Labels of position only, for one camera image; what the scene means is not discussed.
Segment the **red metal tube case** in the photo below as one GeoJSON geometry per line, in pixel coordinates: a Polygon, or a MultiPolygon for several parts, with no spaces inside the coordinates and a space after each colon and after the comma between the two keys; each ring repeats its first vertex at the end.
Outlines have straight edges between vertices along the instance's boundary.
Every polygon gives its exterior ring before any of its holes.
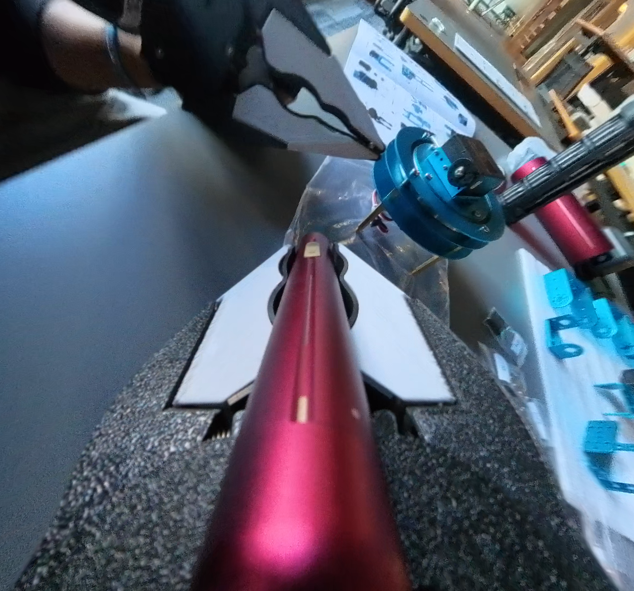
{"type": "Polygon", "coordinates": [[[612,261],[613,243],[573,194],[559,197],[534,215],[570,266],[598,267],[612,261]]]}

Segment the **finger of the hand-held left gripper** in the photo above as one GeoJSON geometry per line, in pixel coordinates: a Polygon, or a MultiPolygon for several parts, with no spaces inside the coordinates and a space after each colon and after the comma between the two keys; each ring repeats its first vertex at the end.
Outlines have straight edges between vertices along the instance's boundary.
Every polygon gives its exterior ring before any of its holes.
{"type": "Polygon", "coordinates": [[[273,9],[263,26],[265,59],[282,80],[306,89],[323,112],[344,126],[337,130],[312,115],[290,115],[281,133],[289,149],[384,149],[364,104],[335,57],[273,9]]]}
{"type": "Polygon", "coordinates": [[[282,143],[290,151],[349,159],[378,158],[376,143],[362,142],[317,116],[293,112],[261,85],[236,97],[233,119],[282,143]]]}

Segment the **person's left hand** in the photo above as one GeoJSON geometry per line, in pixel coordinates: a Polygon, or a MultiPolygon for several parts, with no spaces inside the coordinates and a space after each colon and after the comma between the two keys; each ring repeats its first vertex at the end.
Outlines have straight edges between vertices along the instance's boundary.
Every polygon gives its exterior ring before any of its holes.
{"type": "Polygon", "coordinates": [[[131,82],[131,87],[139,90],[162,90],[163,85],[154,78],[149,64],[141,52],[141,36],[118,28],[116,37],[123,70],[131,82]]]}

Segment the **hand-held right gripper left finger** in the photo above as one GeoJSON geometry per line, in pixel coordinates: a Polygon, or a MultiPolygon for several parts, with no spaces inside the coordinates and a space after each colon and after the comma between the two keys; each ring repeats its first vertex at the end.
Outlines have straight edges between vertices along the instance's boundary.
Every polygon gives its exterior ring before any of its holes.
{"type": "Polygon", "coordinates": [[[269,301],[283,280],[282,247],[229,288],[194,346],[175,407],[221,407],[255,380],[272,331],[269,301]]]}

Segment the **clear plastic bag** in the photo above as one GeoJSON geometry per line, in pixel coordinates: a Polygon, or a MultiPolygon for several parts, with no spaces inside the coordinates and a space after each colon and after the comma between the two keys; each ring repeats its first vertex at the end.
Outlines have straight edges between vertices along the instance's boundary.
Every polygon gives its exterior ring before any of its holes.
{"type": "Polygon", "coordinates": [[[327,157],[305,187],[284,244],[294,245],[308,232],[321,233],[348,248],[448,326],[448,262],[439,260],[414,274],[432,253],[394,222],[382,221],[356,233],[376,202],[372,170],[370,161],[327,157]]]}

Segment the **long wooden table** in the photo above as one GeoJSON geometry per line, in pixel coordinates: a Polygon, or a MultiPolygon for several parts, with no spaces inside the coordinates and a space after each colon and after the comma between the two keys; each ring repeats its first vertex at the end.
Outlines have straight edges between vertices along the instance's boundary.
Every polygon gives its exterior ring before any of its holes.
{"type": "Polygon", "coordinates": [[[520,81],[505,50],[506,39],[469,12],[458,0],[416,0],[400,20],[439,65],[469,86],[495,113],[490,129],[541,137],[557,145],[550,111],[535,89],[520,81]]]}

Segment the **printed instruction sheet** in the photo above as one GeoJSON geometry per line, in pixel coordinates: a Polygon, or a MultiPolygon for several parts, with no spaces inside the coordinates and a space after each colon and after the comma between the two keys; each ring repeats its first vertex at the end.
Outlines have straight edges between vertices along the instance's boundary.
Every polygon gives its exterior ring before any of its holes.
{"type": "Polygon", "coordinates": [[[424,129],[440,145],[455,134],[475,134],[475,120],[458,98],[363,19],[344,72],[384,144],[407,127],[424,129]]]}

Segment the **person's dark clothing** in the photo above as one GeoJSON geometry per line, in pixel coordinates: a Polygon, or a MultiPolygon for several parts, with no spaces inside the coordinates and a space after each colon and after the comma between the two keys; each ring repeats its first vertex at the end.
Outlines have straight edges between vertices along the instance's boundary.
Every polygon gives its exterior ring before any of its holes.
{"type": "MultiPolygon", "coordinates": [[[[2,181],[168,112],[148,99],[162,90],[139,90],[129,81],[125,88],[88,94],[61,81],[41,43],[39,22],[48,1],[1,0],[2,181]]],[[[101,18],[138,35],[142,1],[123,0],[120,21],[101,18]]]]}

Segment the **white foam sheet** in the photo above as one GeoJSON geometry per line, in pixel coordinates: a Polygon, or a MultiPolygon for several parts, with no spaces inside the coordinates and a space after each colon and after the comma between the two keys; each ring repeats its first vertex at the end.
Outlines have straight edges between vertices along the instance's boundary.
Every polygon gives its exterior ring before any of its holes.
{"type": "Polygon", "coordinates": [[[543,275],[550,270],[520,249],[540,385],[538,406],[546,449],[566,502],[599,563],[620,590],[633,589],[633,322],[612,306],[618,332],[598,340],[591,291],[574,279],[575,301],[549,305],[543,275]],[[609,466],[584,453],[588,421],[617,422],[617,452],[609,466]]]}

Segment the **red electric screwdriver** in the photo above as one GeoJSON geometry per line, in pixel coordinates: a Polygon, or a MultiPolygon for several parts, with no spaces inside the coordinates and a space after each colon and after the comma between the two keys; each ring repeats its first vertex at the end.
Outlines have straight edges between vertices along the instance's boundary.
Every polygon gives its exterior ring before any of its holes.
{"type": "Polygon", "coordinates": [[[335,267],[300,241],[191,590],[411,590],[335,267]]]}

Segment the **black bit holder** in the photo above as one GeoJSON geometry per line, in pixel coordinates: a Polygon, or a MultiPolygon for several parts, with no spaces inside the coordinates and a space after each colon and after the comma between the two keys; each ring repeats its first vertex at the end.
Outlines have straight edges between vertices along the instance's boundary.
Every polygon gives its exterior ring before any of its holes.
{"type": "Polygon", "coordinates": [[[633,156],[633,103],[507,189],[498,199],[511,226],[633,156]]]}

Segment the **blue round servo base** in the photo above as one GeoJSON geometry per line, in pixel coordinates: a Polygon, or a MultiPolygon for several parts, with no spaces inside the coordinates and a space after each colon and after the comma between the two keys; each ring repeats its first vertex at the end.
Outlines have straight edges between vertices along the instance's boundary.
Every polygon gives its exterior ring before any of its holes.
{"type": "Polygon", "coordinates": [[[503,236],[506,222],[496,190],[505,181],[480,140],[454,134],[438,145],[426,130],[405,127],[376,160],[378,204],[356,233],[381,216],[395,223],[432,257],[461,260],[503,236]]]}

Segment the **blue wristband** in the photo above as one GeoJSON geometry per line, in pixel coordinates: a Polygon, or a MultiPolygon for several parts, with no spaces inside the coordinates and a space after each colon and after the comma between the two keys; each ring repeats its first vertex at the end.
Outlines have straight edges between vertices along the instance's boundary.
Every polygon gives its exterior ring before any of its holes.
{"type": "Polygon", "coordinates": [[[112,65],[113,74],[117,80],[119,87],[129,86],[129,77],[123,66],[121,50],[118,40],[118,28],[113,23],[107,23],[105,27],[105,47],[110,64],[112,65]]]}

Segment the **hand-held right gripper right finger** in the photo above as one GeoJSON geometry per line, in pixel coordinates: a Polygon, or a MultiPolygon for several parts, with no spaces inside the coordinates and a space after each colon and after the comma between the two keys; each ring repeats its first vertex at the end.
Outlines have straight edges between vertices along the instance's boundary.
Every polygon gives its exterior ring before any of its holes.
{"type": "Polygon", "coordinates": [[[351,328],[360,370],[405,404],[452,404],[455,397],[400,288],[341,246],[344,282],[358,314],[351,328]]]}

